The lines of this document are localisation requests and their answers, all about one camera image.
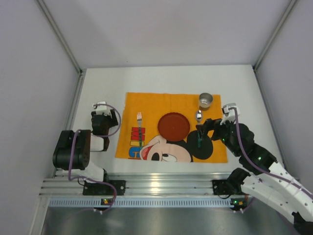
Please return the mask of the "metal cup brown base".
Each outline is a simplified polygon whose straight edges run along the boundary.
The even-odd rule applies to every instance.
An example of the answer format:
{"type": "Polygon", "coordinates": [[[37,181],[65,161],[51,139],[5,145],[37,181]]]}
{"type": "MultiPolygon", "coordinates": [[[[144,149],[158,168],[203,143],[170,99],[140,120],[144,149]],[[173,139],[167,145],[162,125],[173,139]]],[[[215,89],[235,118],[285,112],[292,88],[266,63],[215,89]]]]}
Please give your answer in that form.
{"type": "Polygon", "coordinates": [[[201,93],[199,95],[199,109],[202,111],[208,110],[213,102],[213,95],[209,93],[201,93]]]}

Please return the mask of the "red round plate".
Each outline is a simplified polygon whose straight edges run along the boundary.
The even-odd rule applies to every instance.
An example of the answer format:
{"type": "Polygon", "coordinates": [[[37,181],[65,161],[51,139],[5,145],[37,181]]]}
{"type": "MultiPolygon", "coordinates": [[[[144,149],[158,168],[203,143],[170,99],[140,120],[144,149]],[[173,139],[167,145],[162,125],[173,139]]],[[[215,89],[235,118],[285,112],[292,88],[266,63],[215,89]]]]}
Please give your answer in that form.
{"type": "Polygon", "coordinates": [[[190,132],[190,122],[183,114],[171,112],[160,118],[157,130],[167,141],[181,141],[190,132]]]}

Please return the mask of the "fork with teal handle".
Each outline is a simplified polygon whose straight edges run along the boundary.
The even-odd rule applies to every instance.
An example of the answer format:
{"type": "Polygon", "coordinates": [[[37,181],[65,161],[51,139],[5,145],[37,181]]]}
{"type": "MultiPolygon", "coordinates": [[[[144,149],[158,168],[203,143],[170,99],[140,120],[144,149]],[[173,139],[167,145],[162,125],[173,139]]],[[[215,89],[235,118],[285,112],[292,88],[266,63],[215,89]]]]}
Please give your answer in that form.
{"type": "Polygon", "coordinates": [[[142,149],[142,130],[141,130],[141,124],[142,124],[142,114],[141,112],[137,113],[137,124],[138,124],[138,132],[139,132],[139,147],[142,149]]]}

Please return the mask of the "orange cartoon mouse towel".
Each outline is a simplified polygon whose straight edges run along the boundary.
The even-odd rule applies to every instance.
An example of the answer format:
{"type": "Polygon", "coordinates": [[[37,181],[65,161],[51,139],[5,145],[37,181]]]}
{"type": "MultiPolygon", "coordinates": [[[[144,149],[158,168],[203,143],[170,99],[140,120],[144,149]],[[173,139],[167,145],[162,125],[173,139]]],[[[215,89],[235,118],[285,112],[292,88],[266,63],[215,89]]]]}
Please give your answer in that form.
{"type": "MultiPolygon", "coordinates": [[[[226,147],[221,141],[212,141],[212,131],[198,148],[196,112],[199,110],[197,94],[127,93],[122,124],[116,149],[116,158],[171,163],[227,163],[226,147]],[[137,113],[142,114],[142,149],[139,147],[137,113]],[[190,132],[181,141],[167,141],[158,130],[160,118],[171,112],[183,114],[190,122],[190,132]]],[[[221,97],[213,96],[208,110],[202,111],[206,119],[222,118],[221,97]]]]}

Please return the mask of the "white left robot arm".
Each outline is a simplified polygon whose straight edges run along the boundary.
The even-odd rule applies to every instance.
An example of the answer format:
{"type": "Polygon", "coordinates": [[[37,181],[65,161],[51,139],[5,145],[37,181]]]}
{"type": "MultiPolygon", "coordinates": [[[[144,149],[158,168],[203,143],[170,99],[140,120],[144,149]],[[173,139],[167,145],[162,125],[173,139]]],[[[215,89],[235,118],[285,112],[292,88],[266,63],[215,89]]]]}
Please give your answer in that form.
{"type": "Polygon", "coordinates": [[[121,127],[121,115],[105,101],[93,104],[91,129],[63,130],[56,144],[52,162],[55,168],[67,172],[69,181],[86,180],[91,183],[108,184],[105,169],[90,159],[91,152],[105,152],[110,137],[121,127]]]}

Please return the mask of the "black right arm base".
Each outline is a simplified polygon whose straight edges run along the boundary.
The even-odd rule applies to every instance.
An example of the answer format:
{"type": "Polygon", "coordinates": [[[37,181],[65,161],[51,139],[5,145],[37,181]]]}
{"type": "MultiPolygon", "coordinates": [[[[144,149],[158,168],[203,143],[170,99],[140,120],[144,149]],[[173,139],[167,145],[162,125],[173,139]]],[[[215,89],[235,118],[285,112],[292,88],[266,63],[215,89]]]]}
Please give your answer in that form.
{"type": "Polygon", "coordinates": [[[241,185],[243,185],[247,176],[250,176],[250,174],[239,168],[234,170],[227,179],[213,180],[213,194],[218,196],[244,195],[241,185]]]}

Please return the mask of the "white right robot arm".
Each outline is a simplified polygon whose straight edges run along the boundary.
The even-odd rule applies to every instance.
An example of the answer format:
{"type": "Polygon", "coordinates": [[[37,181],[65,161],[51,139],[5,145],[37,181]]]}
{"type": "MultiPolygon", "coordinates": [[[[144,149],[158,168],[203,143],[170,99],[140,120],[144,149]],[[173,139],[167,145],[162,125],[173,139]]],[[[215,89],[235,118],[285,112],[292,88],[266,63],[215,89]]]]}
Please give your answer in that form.
{"type": "Polygon", "coordinates": [[[313,233],[313,194],[292,177],[267,149],[254,141],[254,133],[237,121],[207,119],[198,122],[200,137],[213,131],[212,140],[221,141],[241,168],[227,179],[235,193],[245,193],[262,201],[284,216],[301,235],[313,233]]]}

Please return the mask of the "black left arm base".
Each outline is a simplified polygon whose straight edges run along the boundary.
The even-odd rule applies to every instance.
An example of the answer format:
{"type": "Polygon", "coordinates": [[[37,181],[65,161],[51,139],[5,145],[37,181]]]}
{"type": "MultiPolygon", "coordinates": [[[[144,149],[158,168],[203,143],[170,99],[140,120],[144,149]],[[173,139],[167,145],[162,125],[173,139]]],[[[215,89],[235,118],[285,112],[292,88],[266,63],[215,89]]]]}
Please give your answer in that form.
{"type": "MultiPolygon", "coordinates": [[[[117,191],[117,196],[122,196],[125,193],[126,181],[125,180],[110,180],[109,184],[113,185],[117,191]]],[[[99,183],[88,183],[85,182],[83,193],[84,196],[104,196],[114,195],[112,187],[99,184],[99,183]]]]}

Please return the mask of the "aluminium mounting rail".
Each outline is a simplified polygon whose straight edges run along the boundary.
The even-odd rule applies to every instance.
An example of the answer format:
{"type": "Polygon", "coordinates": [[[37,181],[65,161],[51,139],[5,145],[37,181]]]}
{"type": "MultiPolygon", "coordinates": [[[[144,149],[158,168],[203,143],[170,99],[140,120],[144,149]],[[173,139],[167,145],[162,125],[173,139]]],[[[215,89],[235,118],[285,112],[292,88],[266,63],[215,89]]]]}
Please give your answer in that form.
{"type": "MultiPolygon", "coordinates": [[[[109,180],[125,180],[123,196],[215,196],[212,181],[228,173],[212,174],[111,174],[109,180]]],[[[66,174],[43,181],[40,196],[83,196],[86,180],[69,181],[66,174]]]]}

